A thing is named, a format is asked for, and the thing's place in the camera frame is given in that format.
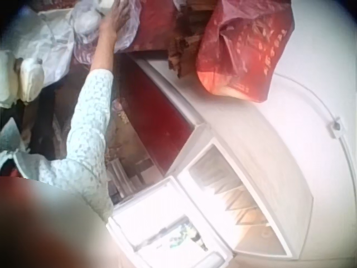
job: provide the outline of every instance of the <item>hand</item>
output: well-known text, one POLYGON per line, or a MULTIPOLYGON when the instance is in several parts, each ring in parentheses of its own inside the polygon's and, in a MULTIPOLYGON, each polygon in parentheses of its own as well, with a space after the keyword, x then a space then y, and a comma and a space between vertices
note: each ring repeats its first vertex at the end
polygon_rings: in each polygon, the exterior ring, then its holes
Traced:
POLYGON ((129 0, 114 0, 112 8, 100 25, 100 34, 113 36, 117 39, 117 33, 129 19, 129 0))

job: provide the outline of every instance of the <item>freezer door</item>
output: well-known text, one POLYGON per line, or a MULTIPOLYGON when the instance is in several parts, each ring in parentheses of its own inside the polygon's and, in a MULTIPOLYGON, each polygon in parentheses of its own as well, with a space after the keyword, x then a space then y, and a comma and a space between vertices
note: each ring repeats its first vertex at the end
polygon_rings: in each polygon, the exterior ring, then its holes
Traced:
POLYGON ((107 226, 137 268, 221 268, 232 258, 174 177, 116 206, 107 226))

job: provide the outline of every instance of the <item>red plastic bag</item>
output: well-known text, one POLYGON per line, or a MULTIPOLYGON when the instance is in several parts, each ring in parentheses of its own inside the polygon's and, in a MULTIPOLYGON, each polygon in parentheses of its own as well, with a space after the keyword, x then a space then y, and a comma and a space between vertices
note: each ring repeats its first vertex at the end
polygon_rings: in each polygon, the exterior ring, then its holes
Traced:
POLYGON ((265 101, 294 26, 291 0, 220 0, 196 61, 203 86, 216 95, 265 101))

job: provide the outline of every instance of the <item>patterned shirt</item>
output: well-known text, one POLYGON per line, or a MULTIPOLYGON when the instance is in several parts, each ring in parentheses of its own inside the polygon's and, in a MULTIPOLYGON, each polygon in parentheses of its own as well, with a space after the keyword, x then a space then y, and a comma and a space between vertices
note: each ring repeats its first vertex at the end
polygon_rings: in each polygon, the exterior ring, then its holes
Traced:
POLYGON ((104 165, 105 132, 110 117, 113 74, 91 71, 78 97, 67 138, 67 157, 48 161, 26 153, 14 120, 0 133, 0 168, 13 159, 24 178, 38 180, 81 196, 104 222, 112 214, 104 165))

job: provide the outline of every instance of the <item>woman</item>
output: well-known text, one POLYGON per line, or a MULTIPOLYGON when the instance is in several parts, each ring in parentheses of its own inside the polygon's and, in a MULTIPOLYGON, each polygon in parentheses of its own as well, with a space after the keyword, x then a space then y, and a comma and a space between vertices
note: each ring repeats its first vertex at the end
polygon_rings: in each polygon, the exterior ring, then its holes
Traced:
POLYGON ((104 225, 113 210, 104 166, 104 134, 110 116, 114 45, 128 11, 127 0, 115 0, 102 20, 90 73, 71 121, 65 159, 47 161, 27 154, 13 120, 0 134, 0 169, 13 162, 21 177, 56 186, 0 179, 0 262, 7 261, 4 267, 108 267, 104 263, 112 261, 103 257, 109 251, 99 253, 93 248, 101 240, 110 240, 104 225), (91 237, 96 237, 95 246, 88 251, 91 237))

